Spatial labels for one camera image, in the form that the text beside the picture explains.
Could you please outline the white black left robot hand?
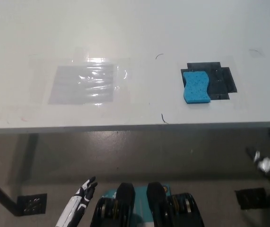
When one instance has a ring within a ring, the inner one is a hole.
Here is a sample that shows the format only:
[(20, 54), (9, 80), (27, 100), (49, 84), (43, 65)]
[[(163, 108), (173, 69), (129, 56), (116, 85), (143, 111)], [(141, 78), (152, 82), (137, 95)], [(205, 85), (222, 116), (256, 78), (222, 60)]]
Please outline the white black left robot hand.
[(93, 198), (97, 182), (96, 177), (89, 178), (70, 198), (61, 213), (56, 227), (77, 227)]

